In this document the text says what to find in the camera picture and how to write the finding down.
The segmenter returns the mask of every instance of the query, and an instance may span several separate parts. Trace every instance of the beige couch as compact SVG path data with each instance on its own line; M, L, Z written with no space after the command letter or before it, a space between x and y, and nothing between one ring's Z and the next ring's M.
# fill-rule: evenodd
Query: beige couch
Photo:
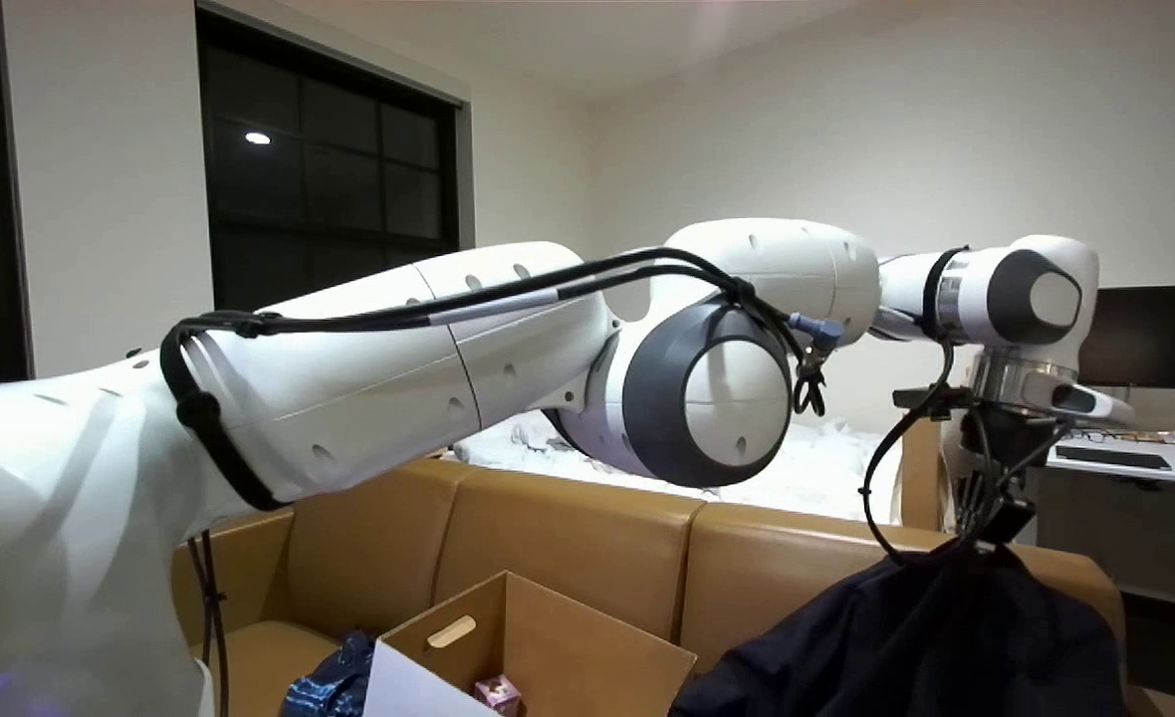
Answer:
M892 531L892 543L934 546L944 534ZM572 595L714 664L880 551L860 523L423 459L349 495L219 531L215 559L232 711L265 717L342 634L391 629L496 568ZM1023 560L1124 636L1118 588L1090 559L1023 551ZM175 605L195 641L199 596L184 559ZM1141 690L1126 705L1175 711L1171 696Z

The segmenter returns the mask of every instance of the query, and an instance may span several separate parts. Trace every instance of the cardboard box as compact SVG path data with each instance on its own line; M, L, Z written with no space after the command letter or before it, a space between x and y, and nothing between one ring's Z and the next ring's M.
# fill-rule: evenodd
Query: cardboard box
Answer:
M525 717L669 711L697 658L519 573L379 636L365 717L492 717L472 682L505 673Z

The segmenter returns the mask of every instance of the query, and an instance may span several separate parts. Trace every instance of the ceiling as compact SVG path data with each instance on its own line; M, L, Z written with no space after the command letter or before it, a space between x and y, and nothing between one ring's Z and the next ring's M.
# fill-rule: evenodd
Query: ceiling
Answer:
M865 0L371 0L428 45L605 99Z

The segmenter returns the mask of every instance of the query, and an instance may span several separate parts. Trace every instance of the black cloth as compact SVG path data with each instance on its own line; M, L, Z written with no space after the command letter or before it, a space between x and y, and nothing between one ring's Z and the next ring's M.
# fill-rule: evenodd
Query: black cloth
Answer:
M1116 717L1112 629L1011 551L948 543L835 583L675 693L674 717Z

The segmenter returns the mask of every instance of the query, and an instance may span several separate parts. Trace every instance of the couch cushion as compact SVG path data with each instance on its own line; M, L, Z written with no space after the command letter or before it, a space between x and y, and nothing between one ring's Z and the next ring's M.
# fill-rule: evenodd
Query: couch cushion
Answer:
M236 717L278 711L285 685L306 678L336 649L337 641L290 620L253 620L245 629L232 629L225 634L232 711Z
M699 500L472 469L459 487L432 596L525 573L650 634L675 634L685 531Z
M892 546L929 551L944 534L888 531ZM1023 565L1060 595L1100 608L1124 636L1124 605L1103 568L1078 555L1015 551ZM687 538L682 645L709 669L726 649L766 634L808 605L831 583L880 560L860 523L808 518L755 507L705 507Z
M423 459L298 500L285 543L290 617L342 636L383 634L427 608L454 487L454 467Z

